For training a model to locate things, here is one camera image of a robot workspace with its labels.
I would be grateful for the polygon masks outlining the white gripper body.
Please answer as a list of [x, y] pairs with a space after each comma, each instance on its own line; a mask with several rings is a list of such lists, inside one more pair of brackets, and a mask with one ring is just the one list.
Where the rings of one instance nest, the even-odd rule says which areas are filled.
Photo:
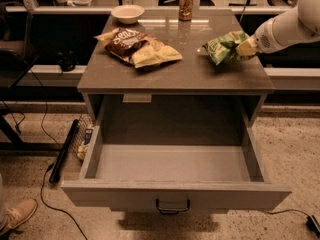
[[250, 37], [250, 45], [256, 52], [271, 54], [284, 48], [280, 35], [278, 20], [271, 18], [261, 24]]

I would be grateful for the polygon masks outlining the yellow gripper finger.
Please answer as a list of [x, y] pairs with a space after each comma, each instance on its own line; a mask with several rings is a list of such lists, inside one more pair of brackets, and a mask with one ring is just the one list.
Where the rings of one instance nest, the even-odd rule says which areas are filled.
[[257, 42], [254, 37], [249, 37], [236, 47], [239, 56], [253, 56], [258, 52]]

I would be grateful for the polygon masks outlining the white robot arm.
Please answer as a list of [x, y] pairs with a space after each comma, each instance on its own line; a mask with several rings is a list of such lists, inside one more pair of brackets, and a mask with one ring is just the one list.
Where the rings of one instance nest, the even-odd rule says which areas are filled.
[[298, 0], [292, 9], [270, 18], [236, 47], [240, 56], [271, 54], [300, 43], [320, 40], [320, 0]]

